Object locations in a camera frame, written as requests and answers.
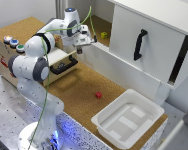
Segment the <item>small red block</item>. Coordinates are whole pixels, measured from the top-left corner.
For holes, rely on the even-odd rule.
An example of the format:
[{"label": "small red block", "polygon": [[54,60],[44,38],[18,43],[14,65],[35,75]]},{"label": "small red block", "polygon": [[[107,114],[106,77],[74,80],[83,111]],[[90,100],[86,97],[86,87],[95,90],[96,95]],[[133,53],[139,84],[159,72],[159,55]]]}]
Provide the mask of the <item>small red block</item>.
[{"label": "small red block", "polygon": [[98,99],[100,99],[100,98],[102,97],[102,93],[97,92],[97,93],[95,93],[95,96],[96,96]]}]

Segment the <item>black handle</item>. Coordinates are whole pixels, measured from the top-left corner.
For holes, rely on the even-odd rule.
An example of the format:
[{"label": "black handle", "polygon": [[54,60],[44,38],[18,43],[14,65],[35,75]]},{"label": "black handle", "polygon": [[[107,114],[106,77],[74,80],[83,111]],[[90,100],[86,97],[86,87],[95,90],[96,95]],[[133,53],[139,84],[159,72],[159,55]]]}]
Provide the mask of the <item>black handle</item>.
[{"label": "black handle", "polygon": [[54,69],[53,66],[50,66],[50,70],[52,71],[52,73],[59,75],[78,63],[78,61],[75,58],[73,58],[72,55],[69,56],[69,60],[71,61],[71,63],[69,63],[68,65],[57,69]]},{"label": "black handle", "polygon": [[142,29],[141,33],[139,34],[139,36],[137,38],[136,48],[135,48],[135,52],[134,52],[134,60],[135,61],[142,57],[142,55],[139,52],[140,52],[141,44],[142,44],[142,37],[145,36],[146,34],[147,34],[147,31]]}]

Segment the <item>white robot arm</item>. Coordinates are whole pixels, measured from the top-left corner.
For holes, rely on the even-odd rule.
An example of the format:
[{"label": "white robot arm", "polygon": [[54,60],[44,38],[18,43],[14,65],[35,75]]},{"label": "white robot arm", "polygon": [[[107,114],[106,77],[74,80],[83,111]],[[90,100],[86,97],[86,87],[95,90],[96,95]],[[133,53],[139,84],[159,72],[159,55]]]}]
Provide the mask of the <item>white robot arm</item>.
[{"label": "white robot arm", "polygon": [[[53,19],[41,28],[24,45],[25,54],[13,56],[8,62],[9,69],[14,77],[18,78],[18,91],[34,104],[43,107],[45,103],[46,90],[38,83],[44,81],[49,74],[49,66],[45,58],[44,47],[47,53],[55,46],[53,35],[60,35],[64,46],[74,45],[76,47],[90,45],[94,40],[91,39],[90,31],[86,25],[80,25],[79,15],[76,9],[68,8],[65,10],[65,19]],[[63,102],[47,94],[45,111],[38,125],[30,150],[45,149],[42,143],[49,141],[55,134],[56,115],[63,112]],[[19,146],[19,150],[28,149],[27,141]]]}]

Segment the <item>green cable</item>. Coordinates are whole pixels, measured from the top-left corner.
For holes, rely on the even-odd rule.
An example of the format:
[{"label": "green cable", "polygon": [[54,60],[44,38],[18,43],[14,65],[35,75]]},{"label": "green cable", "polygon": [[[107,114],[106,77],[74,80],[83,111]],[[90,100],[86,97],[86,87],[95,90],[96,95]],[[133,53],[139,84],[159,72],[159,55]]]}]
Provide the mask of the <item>green cable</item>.
[{"label": "green cable", "polygon": [[[91,18],[91,6],[90,6],[90,11],[89,11],[87,17],[86,17],[86,18],[84,19],[84,21],[82,21],[82,23],[80,23],[79,25],[74,26],[74,27],[72,27],[72,28],[67,28],[67,29],[52,29],[52,30],[47,30],[47,31],[44,32],[44,33],[47,33],[47,32],[50,32],[50,31],[71,30],[71,29],[77,28],[77,27],[81,26],[81,25],[88,19],[88,17],[90,17],[90,22],[91,22],[93,34],[94,34],[94,36],[95,36],[95,30],[94,30],[93,23],[92,23],[92,18]],[[44,44],[43,37],[41,37],[41,40],[42,40],[43,48],[44,48],[44,50],[45,50],[45,55],[46,55],[46,58],[47,58],[47,63],[48,63],[48,68],[49,68],[49,61],[48,61],[47,51],[46,51],[46,47],[45,47],[45,44]],[[46,91],[46,97],[45,97],[45,102],[44,102],[43,110],[42,110],[42,112],[41,112],[41,115],[40,115],[38,124],[37,124],[37,126],[36,126],[35,131],[34,131],[34,134],[33,134],[33,137],[32,137],[32,139],[31,139],[31,142],[30,142],[30,145],[29,145],[28,150],[30,149],[30,146],[31,146],[31,144],[32,144],[32,142],[33,142],[33,139],[34,139],[35,133],[36,133],[36,131],[37,131],[38,125],[39,125],[39,123],[40,123],[40,120],[41,120],[41,118],[42,118],[42,116],[43,116],[43,112],[44,112],[44,110],[45,110],[45,106],[46,106],[46,102],[47,102],[47,94],[48,94],[48,89],[49,89],[49,80],[50,80],[50,76],[49,76],[49,74],[48,74],[47,91]]]},{"label": "green cable", "polygon": [[[46,51],[46,47],[45,47],[45,44],[44,44],[43,37],[41,37],[41,40],[42,40],[42,43],[43,43],[43,48],[44,48],[44,50],[45,50],[45,55],[46,55],[46,58],[47,58],[47,64],[48,64],[48,68],[49,68],[49,61],[48,61],[47,51]],[[48,74],[48,83],[47,83],[47,90],[46,90],[46,96],[45,96],[45,102],[44,102],[43,110],[42,110],[42,112],[41,112],[41,115],[40,115],[38,124],[37,124],[37,126],[36,126],[35,131],[34,131],[34,134],[33,134],[33,137],[32,137],[32,139],[31,139],[31,142],[30,142],[30,145],[29,145],[28,150],[30,149],[30,146],[31,146],[31,144],[32,144],[32,142],[33,142],[33,139],[34,139],[35,133],[36,133],[36,131],[37,131],[38,125],[39,125],[39,123],[40,123],[40,121],[41,121],[41,118],[42,118],[42,116],[43,116],[43,112],[44,112],[44,110],[45,110],[45,106],[46,106],[46,102],[47,102],[47,94],[48,94],[48,89],[49,89],[49,81],[50,81],[50,75]]]}]

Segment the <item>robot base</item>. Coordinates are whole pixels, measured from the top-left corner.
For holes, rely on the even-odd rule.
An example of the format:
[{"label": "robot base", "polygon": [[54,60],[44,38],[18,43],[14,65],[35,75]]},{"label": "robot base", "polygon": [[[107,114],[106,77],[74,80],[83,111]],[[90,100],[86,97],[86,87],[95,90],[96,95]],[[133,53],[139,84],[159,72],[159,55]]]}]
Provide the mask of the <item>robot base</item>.
[{"label": "robot base", "polygon": [[[20,135],[18,137],[18,150],[50,150],[51,148],[46,147],[45,149],[43,149],[42,146],[36,146],[33,142],[32,145],[29,148],[30,145],[30,141],[28,140],[28,138],[31,136],[31,133],[34,131],[34,129],[36,128],[38,122],[34,122],[32,124],[29,124],[28,126],[26,126],[21,132]],[[61,149],[62,145],[64,142],[64,138],[59,138],[59,149]]]}]

